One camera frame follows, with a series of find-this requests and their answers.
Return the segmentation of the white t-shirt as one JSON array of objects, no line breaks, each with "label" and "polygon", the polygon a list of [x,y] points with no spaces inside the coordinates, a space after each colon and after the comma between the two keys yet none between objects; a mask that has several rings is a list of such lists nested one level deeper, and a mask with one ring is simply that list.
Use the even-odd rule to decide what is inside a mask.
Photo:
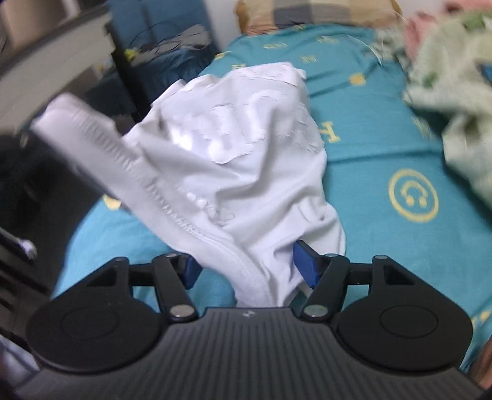
[{"label": "white t-shirt", "polygon": [[296,241],[346,249],[305,79],[276,62],[179,81],[124,136],[62,94],[32,130],[163,242],[222,274],[239,306],[282,307],[307,286]]}]

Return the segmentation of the teal patterned bed sheet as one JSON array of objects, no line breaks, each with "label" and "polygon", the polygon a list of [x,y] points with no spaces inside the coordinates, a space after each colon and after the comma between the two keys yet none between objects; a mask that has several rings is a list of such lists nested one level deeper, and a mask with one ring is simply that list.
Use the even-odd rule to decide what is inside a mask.
[{"label": "teal patterned bed sheet", "polygon": [[[386,253],[465,309],[474,336],[463,366],[481,378],[491,370],[491,214],[445,166],[447,121],[403,101],[404,72],[375,51],[375,39],[375,30],[340,25],[241,36],[199,77],[276,62],[305,72],[309,112],[327,153],[324,194],[345,234],[342,255],[364,261]],[[136,232],[91,235],[92,249],[81,253],[76,273],[63,276],[60,291],[112,257],[144,262],[147,251],[177,251],[124,204],[123,215]],[[222,274],[204,272],[221,280],[220,304],[238,305]]]}]

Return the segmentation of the yellow green plush toy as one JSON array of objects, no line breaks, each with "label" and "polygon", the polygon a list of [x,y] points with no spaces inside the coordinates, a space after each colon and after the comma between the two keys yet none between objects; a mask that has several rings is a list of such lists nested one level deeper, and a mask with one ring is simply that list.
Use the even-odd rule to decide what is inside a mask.
[{"label": "yellow green plush toy", "polygon": [[136,51],[134,49],[126,49],[123,52],[123,54],[124,54],[124,56],[128,62],[132,62],[135,59],[135,57],[137,57],[138,51]]}]

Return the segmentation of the blue covered chair near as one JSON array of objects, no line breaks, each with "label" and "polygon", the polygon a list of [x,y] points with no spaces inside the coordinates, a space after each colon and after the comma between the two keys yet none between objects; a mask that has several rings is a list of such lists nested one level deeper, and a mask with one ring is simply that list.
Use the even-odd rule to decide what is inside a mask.
[{"label": "blue covered chair near", "polygon": [[195,79],[213,61],[208,13],[202,1],[106,1],[112,27],[147,99],[178,80]]}]

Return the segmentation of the green cartoon fleece blanket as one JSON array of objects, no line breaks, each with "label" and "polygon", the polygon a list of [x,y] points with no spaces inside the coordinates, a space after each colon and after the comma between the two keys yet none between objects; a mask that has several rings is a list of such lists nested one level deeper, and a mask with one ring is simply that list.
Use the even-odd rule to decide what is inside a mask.
[{"label": "green cartoon fleece blanket", "polygon": [[449,119],[442,132],[444,159],[474,193],[491,204],[491,11],[440,18],[415,56],[404,47],[404,28],[376,32],[375,51],[407,74],[403,99],[417,111]]}]

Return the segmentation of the grey cloth on chair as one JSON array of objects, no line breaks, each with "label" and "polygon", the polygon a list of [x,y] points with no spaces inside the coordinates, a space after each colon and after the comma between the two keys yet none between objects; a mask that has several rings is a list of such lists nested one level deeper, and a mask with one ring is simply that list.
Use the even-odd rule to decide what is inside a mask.
[{"label": "grey cloth on chair", "polygon": [[206,27],[202,24],[195,24],[170,39],[163,39],[158,44],[150,47],[138,49],[140,54],[164,54],[174,50],[188,49],[201,50],[212,43],[212,37]]}]

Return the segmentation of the pink fleece blanket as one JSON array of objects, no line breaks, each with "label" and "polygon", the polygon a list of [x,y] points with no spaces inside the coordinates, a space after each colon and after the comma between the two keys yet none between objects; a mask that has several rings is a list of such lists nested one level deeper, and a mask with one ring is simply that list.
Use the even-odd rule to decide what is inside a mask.
[{"label": "pink fleece blanket", "polygon": [[437,26],[440,19],[456,13],[477,9],[482,1],[444,1],[437,13],[418,11],[405,23],[404,45],[407,57],[413,61],[424,39]]}]

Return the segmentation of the white black desk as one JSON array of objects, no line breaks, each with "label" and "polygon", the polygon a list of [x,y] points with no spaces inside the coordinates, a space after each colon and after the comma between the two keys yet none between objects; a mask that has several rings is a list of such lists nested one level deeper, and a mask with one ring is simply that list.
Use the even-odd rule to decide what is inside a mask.
[{"label": "white black desk", "polygon": [[1,133],[22,130],[62,89],[107,57],[142,120],[150,102],[124,55],[109,8],[99,5],[1,60]]}]

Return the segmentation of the plaid pillow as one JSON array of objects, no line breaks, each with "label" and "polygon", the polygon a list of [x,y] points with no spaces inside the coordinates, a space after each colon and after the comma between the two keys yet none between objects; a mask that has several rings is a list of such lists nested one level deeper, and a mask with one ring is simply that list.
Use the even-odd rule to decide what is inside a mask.
[{"label": "plaid pillow", "polygon": [[311,24],[389,27],[403,19],[399,4],[391,0],[238,1],[235,13],[240,32],[249,36]]}]

